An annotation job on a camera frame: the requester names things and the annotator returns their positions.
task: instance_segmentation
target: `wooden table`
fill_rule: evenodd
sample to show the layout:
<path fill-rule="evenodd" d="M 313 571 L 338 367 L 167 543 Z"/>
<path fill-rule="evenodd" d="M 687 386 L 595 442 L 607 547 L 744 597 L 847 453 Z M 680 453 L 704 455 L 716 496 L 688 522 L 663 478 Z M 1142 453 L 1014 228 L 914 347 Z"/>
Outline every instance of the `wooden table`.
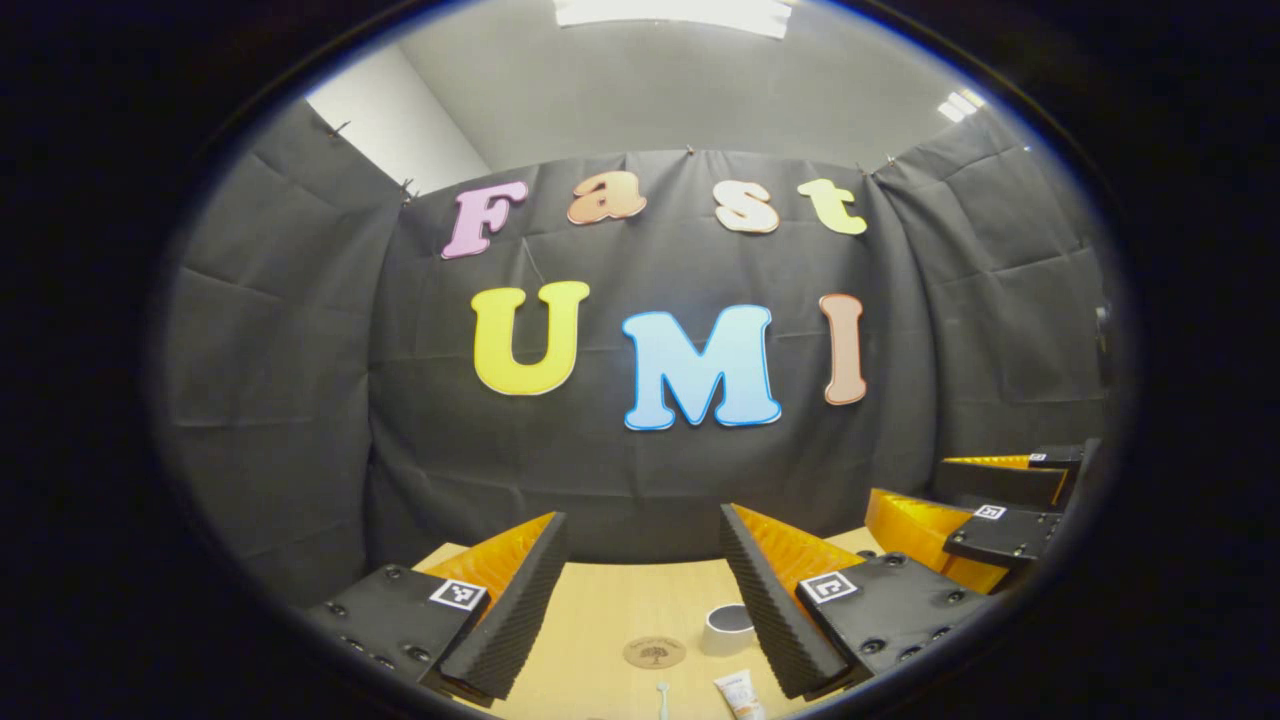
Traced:
<path fill-rule="evenodd" d="M 828 541 L 854 552 L 882 552 L 867 528 Z M 463 550 L 445 543 L 415 570 L 431 568 Z M 707 612 L 742 598 L 724 560 L 669 565 L 568 562 L 511 696 L 494 701 L 486 712 L 507 720 L 657 720 L 662 705 L 657 685 L 667 682 L 671 720 L 732 720 L 733 714 L 712 680 L 744 669 L 751 671 L 751 683 L 769 719 L 809 705 L 782 696 L 759 643 L 730 657 L 709 657 L 699 651 Z M 676 638 L 689 653 L 672 667 L 635 667 L 622 659 L 622 647 L 644 635 Z"/>

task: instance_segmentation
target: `foam letter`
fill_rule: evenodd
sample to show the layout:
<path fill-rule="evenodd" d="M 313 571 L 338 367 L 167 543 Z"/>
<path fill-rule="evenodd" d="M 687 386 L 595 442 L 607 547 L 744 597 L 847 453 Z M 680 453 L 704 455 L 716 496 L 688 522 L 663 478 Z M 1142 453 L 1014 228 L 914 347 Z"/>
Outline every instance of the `foam letter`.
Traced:
<path fill-rule="evenodd" d="M 831 324 L 831 382 L 827 402 L 849 405 L 867 395 L 863 364 L 858 352 L 858 318 L 863 304 L 851 295 L 823 295 L 818 307 Z"/>
<path fill-rule="evenodd" d="M 440 251 L 440 258 L 449 260 L 463 255 L 479 255 L 488 250 L 489 238 L 483 234 L 484 225 L 489 225 L 492 232 L 498 232 L 507 224 L 507 211 L 511 209 L 508 197 L 520 202 L 529 197 L 529 186 L 522 182 L 508 182 L 460 192 L 458 219 L 453 222 L 453 237 Z"/>
<path fill-rule="evenodd" d="M 859 234 L 867 231 L 867 220 L 845 211 L 845 202 L 854 201 L 854 193 L 836 187 L 829 179 L 815 179 L 796 188 L 800 195 L 813 199 L 813 209 L 827 229 L 841 234 Z"/>
<path fill-rule="evenodd" d="M 759 305 L 733 305 L 721 311 L 699 355 L 669 313 L 641 313 L 622 323 L 636 346 L 636 406 L 625 423 L 632 430 L 663 430 L 676 414 L 663 402 L 663 382 L 671 387 L 681 413 L 698 425 L 724 380 L 724 400 L 716 409 L 722 425 L 763 425 L 782 415 L 769 396 L 764 359 L 764 328 L 771 316 Z"/>
<path fill-rule="evenodd" d="M 716 219 L 737 232 L 773 232 L 778 229 L 778 214 L 769 208 L 769 191 L 754 182 L 721 181 L 712 188 L 712 197 L 723 208 L 716 209 Z"/>
<path fill-rule="evenodd" d="M 605 218 L 630 218 L 649 204 L 640 197 L 640 178 L 626 170 L 591 176 L 577 183 L 573 195 L 577 200 L 568 206 L 568 222 L 575 225 Z"/>
<path fill-rule="evenodd" d="M 547 304 L 547 355 L 532 365 L 511 355 L 516 307 L 525 304 L 517 287 L 486 290 L 471 299 L 476 311 L 476 375 L 503 395 L 543 395 L 558 388 L 577 360 L 577 306 L 591 293 L 586 283 L 567 281 L 544 284 L 538 297 Z"/>

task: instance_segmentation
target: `wooden coaster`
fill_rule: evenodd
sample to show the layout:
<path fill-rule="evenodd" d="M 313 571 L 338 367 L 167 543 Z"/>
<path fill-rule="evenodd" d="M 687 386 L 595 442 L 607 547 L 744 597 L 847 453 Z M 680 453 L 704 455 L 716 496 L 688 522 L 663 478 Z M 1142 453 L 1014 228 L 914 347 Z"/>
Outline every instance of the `wooden coaster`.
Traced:
<path fill-rule="evenodd" d="M 640 638 L 622 648 L 622 657 L 636 667 L 662 670 L 685 659 L 685 646 L 675 638 Z"/>

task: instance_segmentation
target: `white cup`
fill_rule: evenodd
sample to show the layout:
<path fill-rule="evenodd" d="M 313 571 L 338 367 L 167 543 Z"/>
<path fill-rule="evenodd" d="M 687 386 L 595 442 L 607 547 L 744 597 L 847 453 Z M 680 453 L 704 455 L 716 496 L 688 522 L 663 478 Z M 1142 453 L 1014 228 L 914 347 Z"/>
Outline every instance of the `white cup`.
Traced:
<path fill-rule="evenodd" d="M 755 642 L 755 628 L 745 605 L 722 605 L 707 614 L 703 626 L 703 655 L 726 656 L 741 652 Z"/>

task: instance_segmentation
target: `tube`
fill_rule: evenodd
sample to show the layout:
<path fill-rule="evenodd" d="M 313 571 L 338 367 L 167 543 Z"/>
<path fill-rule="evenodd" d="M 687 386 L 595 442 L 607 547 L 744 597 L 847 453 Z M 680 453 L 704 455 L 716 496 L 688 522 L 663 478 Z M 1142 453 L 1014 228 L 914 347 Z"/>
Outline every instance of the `tube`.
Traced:
<path fill-rule="evenodd" d="M 724 696 L 724 702 L 733 708 L 737 720 L 764 720 L 764 706 L 755 697 L 751 687 L 751 671 L 739 670 L 716 680 L 716 687 Z"/>

